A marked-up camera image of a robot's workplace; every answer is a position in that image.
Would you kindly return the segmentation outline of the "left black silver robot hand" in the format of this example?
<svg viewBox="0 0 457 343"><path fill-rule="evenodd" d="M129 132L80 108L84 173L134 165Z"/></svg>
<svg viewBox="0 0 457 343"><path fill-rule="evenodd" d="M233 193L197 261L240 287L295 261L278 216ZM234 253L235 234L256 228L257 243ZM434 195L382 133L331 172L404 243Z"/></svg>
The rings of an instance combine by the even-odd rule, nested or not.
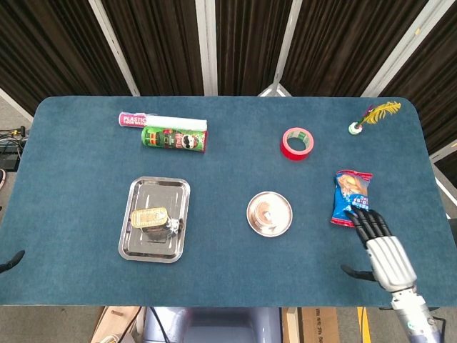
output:
<svg viewBox="0 0 457 343"><path fill-rule="evenodd" d="M23 259L24 255L25 251L20 250L9 261L0 264L0 273L9 271L10 269L14 268Z"/></svg>

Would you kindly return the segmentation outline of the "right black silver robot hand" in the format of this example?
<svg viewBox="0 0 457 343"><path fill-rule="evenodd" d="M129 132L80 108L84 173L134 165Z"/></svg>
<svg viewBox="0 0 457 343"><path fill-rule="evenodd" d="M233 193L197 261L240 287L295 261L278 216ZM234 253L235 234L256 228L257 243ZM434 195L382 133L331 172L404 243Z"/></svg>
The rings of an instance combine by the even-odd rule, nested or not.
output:
<svg viewBox="0 0 457 343"><path fill-rule="evenodd" d="M354 279L378 282L387 292L396 293L413 289L417 276L408 255L392 235L384 218L376 211L351 207L345 211L366 250L371 263L370 271L356 271L347 265L342 270Z"/></svg>

